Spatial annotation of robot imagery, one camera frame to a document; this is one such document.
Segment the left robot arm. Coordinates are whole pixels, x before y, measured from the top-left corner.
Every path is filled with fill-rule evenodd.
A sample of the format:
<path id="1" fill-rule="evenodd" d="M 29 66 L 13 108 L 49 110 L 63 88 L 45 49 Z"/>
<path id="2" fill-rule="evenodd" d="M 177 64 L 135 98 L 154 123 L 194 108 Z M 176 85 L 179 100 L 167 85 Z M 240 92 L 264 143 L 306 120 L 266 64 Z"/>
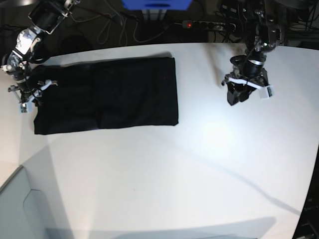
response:
<path id="1" fill-rule="evenodd" d="M 254 91 L 262 99 L 274 95 L 264 65 L 267 54 L 285 40 L 287 11 L 306 10 L 317 4 L 317 0 L 244 0 L 238 6 L 246 50 L 230 59 L 232 71 L 221 82 L 227 86 L 229 105 L 246 101 Z"/>

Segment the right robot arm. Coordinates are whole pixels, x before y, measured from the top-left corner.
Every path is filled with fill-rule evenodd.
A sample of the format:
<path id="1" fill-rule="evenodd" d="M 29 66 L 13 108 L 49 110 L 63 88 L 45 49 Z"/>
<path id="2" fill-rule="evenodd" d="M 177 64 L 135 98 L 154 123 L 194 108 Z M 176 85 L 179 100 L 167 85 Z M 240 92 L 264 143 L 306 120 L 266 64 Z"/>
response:
<path id="1" fill-rule="evenodd" d="M 26 104 L 37 100 L 42 91 L 51 85 L 51 81 L 40 88 L 30 85 L 30 63 L 43 63 L 46 60 L 37 60 L 35 52 L 39 49 L 43 38 L 51 35 L 66 19 L 79 0 L 41 0 L 28 15 L 31 25 L 23 29 L 16 38 L 16 45 L 11 53 L 4 58 L 1 69 L 11 76 L 15 85 L 8 88 L 16 94 L 19 104 Z"/>

